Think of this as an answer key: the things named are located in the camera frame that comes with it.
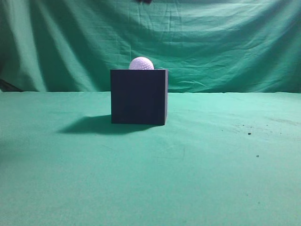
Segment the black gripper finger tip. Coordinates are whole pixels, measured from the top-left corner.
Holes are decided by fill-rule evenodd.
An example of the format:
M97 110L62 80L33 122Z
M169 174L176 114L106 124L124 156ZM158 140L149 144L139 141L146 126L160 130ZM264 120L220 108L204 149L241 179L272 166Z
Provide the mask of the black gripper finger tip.
M152 0L137 0L139 3L152 3Z

